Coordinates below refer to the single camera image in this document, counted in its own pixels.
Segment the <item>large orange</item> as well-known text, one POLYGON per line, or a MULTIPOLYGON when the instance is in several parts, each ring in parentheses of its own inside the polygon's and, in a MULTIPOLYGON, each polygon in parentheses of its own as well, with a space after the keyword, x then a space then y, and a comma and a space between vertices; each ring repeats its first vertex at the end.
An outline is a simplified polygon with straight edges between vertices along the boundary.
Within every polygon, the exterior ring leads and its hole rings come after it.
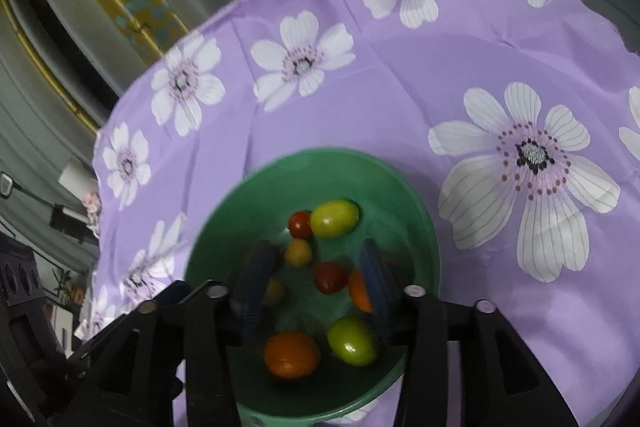
POLYGON ((262 354, 268 371, 285 379, 314 373, 320 357, 320 350, 314 340, 299 331, 286 331, 272 336, 266 342, 262 354))

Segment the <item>red cherry tomato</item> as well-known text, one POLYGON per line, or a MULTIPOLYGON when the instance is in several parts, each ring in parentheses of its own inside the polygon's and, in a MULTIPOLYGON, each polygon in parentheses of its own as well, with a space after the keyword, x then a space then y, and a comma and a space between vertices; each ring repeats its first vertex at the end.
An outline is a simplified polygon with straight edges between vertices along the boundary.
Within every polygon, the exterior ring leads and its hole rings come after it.
POLYGON ((294 239, 308 239, 312 236, 310 213, 308 211, 295 211, 288 218, 288 233, 294 239))
POLYGON ((341 263, 320 262, 314 268, 314 287, 322 295, 334 295, 341 291, 349 279, 349 271, 341 263))

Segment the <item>small orange tangerine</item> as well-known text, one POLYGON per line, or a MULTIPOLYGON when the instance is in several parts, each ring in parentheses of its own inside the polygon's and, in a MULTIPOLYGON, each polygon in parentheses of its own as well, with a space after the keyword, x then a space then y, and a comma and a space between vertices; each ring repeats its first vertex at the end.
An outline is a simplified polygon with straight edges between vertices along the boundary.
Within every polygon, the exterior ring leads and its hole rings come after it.
POLYGON ((354 306, 364 313, 371 313, 372 305, 366 282, 359 269, 353 269, 350 273, 347 288, 349 298, 354 306))

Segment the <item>black tripod stand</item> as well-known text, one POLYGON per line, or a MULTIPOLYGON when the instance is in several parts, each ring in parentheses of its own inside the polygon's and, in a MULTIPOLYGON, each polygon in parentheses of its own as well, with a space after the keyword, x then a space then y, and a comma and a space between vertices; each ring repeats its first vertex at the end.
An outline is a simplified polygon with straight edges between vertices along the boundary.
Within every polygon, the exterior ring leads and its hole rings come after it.
POLYGON ((64 205, 53 204, 38 196, 28 188, 17 183, 13 176, 2 171, 1 173, 1 197, 10 199, 14 192, 22 193, 28 198, 39 202, 50 210, 49 225, 53 230, 59 231, 67 236, 73 237, 79 244, 99 245, 99 239, 90 230, 89 218, 81 213, 70 209, 64 205))

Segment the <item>purple floral tablecloth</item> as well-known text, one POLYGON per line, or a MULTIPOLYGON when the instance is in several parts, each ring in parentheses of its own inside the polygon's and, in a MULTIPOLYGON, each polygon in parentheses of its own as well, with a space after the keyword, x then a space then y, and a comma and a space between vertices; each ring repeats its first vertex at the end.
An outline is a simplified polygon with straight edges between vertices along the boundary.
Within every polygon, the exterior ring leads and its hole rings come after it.
POLYGON ((494 300, 587 424, 639 365, 639 57, 580 0, 239 0, 99 132, 99 332, 183 276, 247 173, 319 146, 401 170, 442 292, 494 300))

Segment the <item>green plastic bowl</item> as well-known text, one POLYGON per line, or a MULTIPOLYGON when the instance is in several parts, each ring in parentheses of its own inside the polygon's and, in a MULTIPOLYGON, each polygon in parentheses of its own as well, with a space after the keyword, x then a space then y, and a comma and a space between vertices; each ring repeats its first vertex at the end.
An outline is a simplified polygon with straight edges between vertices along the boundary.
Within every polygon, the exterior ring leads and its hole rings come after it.
MULTIPOLYGON (((192 287, 207 280, 230 283, 262 241, 285 251, 291 242, 286 221, 331 200, 359 209, 355 228, 338 239, 314 236, 312 261, 356 268, 360 248, 374 239, 382 258, 406 284, 439 290, 440 262, 433 222, 423 200, 400 171, 371 155, 346 148, 313 148, 283 156, 252 172, 218 205, 201 228, 186 264, 192 287)), ((404 371, 405 351, 379 347, 368 365, 351 366, 331 351, 329 326, 341 317, 369 321, 347 291, 323 295, 312 267, 294 268, 283 258, 273 278, 284 285, 283 300, 262 310, 257 337, 229 350, 229 364, 241 421, 247 426, 312 426, 333 421, 373 403, 404 371), (309 376, 272 375, 262 359, 265 342, 281 331, 314 338, 321 352, 309 376)))

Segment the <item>small tan longan fruit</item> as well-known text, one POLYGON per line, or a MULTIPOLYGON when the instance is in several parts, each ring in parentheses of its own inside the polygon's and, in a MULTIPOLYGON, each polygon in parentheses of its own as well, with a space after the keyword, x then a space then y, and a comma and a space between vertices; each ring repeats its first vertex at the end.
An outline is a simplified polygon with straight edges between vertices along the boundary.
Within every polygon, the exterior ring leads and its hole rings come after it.
POLYGON ((291 239, 285 249, 284 259, 294 268, 303 268, 311 264, 314 253, 306 239, 291 239))
POLYGON ((278 279, 270 279, 262 303, 267 307, 277 306, 285 296, 285 287, 278 279))

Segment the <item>white paper roll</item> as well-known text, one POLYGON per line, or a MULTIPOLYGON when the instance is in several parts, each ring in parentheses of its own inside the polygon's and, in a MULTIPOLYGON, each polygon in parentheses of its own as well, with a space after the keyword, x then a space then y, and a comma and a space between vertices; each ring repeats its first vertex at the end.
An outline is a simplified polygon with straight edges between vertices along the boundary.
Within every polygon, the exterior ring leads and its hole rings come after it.
POLYGON ((58 177, 58 184, 79 200, 98 189, 93 172, 76 158, 70 158, 58 177))

